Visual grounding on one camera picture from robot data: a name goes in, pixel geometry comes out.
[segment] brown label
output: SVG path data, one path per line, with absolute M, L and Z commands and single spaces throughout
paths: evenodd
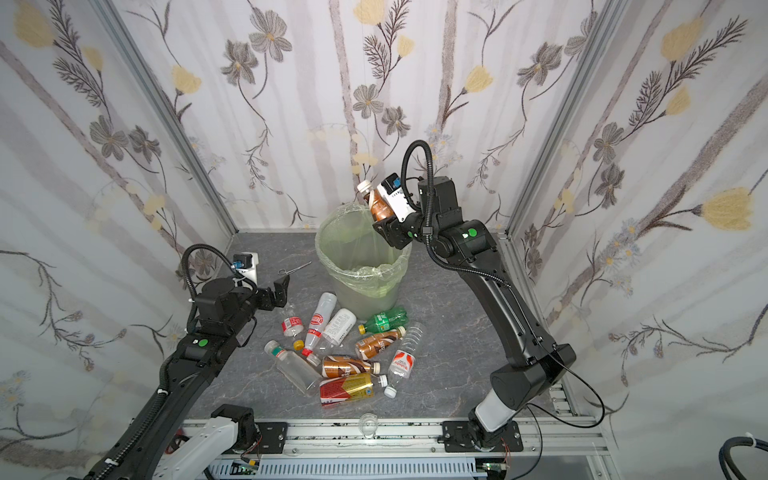
M 336 379 L 343 376 L 373 371 L 373 365 L 351 356 L 327 356 L 323 359 L 323 376 Z
M 392 345 L 398 338 L 400 338 L 400 331 L 397 329 L 367 336 L 355 344 L 357 356 L 363 360 L 371 359 L 386 347 Z

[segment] green trash can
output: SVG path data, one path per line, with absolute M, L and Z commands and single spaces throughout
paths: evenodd
M 333 280 L 339 304 L 359 320 L 395 305 L 411 245 L 390 247 L 373 229 L 365 205 L 344 204 L 334 210 L 317 231 L 315 250 Z

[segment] gray marble tabletop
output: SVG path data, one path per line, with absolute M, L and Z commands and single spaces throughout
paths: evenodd
M 239 233 L 228 252 L 259 254 L 260 286 L 269 286 L 281 268 L 290 270 L 310 260 L 312 264 L 291 275 L 288 304 L 272 312 L 257 313 L 253 338 L 238 349 L 222 373 L 203 392 L 188 418 L 208 418 L 222 403 L 253 408 L 262 419 L 355 418 L 373 412 L 383 418 L 466 417 L 490 390 L 490 373 L 505 364 L 502 345 L 479 301 L 453 272 L 436 266 L 424 246 L 414 243 L 408 272 L 400 285 L 398 304 L 411 321 L 426 327 L 425 343 L 416 358 L 411 378 L 399 388 L 395 399 L 375 388 L 371 399 L 322 407 L 319 399 L 304 396 L 276 366 L 263 347 L 275 339 L 291 349 L 280 323 L 288 316 L 307 320 L 320 295 L 333 291 L 330 276 L 315 253 L 312 233 Z M 247 336 L 247 326 L 240 334 Z M 354 343 L 361 338 L 356 328 L 344 339 L 339 353 L 354 355 Z M 384 350 L 373 360 L 389 368 L 396 348 Z M 535 402 L 553 411 L 548 395 Z

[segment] mounting plate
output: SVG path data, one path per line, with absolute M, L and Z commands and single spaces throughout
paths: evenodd
M 447 453 L 456 452 L 479 452 L 472 443 L 472 437 L 469 434 L 468 421 L 446 421 L 442 423 L 442 437 L 445 443 Z M 520 428 L 517 422 L 510 422 L 507 425 L 507 431 L 502 434 L 502 439 L 507 444 L 510 452 L 522 452 L 523 441 L 520 437 Z M 503 452 L 504 446 L 499 442 L 491 452 Z

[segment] red and white label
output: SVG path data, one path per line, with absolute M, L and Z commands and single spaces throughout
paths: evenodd
M 292 326 L 301 325 L 301 319 L 298 316 L 292 316 L 283 320 L 283 331 L 285 332 Z
M 403 371 L 403 377 L 408 378 L 411 376 L 411 370 L 413 370 L 413 360 L 413 355 L 398 350 L 395 353 L 395 358 L 392 359 L 392 364 L 398 366 Z

